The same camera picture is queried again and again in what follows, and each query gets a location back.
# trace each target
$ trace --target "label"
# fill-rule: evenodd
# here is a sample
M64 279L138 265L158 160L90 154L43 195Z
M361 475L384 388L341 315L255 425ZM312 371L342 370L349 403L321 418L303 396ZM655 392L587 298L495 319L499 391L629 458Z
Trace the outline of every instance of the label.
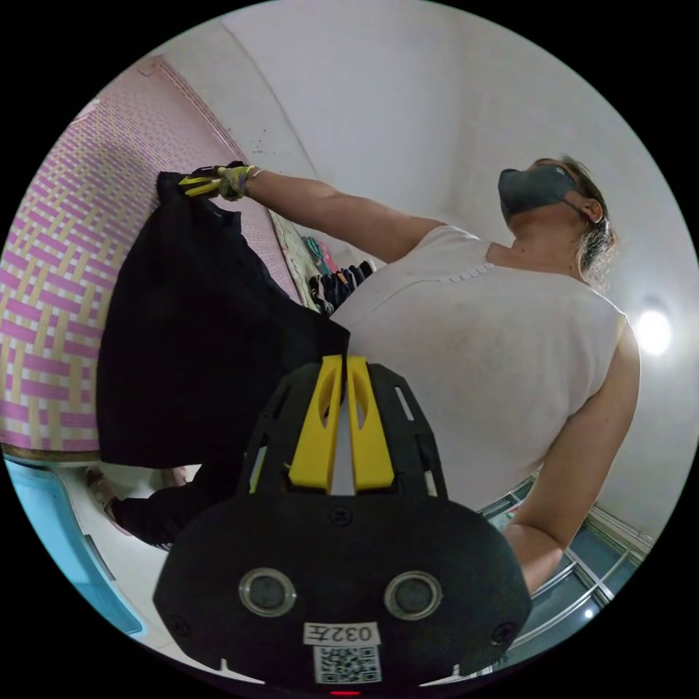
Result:
M304 644L335 648L363 648L381 643L376 622L357 624L304 624Z
M381 681L379 647L313 647L316 684L368 684Z

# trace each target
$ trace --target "foot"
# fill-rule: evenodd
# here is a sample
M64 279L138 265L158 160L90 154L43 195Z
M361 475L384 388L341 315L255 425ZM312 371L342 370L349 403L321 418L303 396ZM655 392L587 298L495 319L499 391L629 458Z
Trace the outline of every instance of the foot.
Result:
M85 473L85 486L87 487L87 492L90 493L96 505L105 513L107 519L122 534L126 534L128 537L132 536L126 529L120 527L119 524L117 524L117 520L114 518L114 513L111 510L111 503L117 499L117 494L99 468L91 467L87 469Z
M162 472L162 482L166 488L181 488L187 484L187 469L185 466L179 468L168 468Z

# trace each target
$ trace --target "face mask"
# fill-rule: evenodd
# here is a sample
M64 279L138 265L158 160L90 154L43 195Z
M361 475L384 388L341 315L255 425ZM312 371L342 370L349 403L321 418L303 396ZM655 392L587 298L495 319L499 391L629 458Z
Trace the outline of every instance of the face mask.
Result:
M539 165L533 170L503 170L497 189L502 215L508 226L516 213L561 202L585 215L566 199L569 191L582 192L573 177L560 165Z

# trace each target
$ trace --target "pink woven mat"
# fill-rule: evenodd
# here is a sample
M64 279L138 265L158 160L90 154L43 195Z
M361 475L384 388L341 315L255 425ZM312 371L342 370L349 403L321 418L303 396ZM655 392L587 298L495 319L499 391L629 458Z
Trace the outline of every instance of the pink woven mat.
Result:
M95 458L100 338L117 272L157 205L158 172L242 159L160 60L96 100L48 154L0 258L0 443L25 458ZM266 210L217 203L242 211L250 246L299 300Z

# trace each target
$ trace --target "leg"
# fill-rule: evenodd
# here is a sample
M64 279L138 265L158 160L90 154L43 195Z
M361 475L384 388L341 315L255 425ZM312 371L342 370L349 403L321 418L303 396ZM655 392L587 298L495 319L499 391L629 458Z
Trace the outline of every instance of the leg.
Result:
M151 546L169 550L177 535L210 507L233 497L242 457L202 464L191 483L149 498L113 500L116 524Z

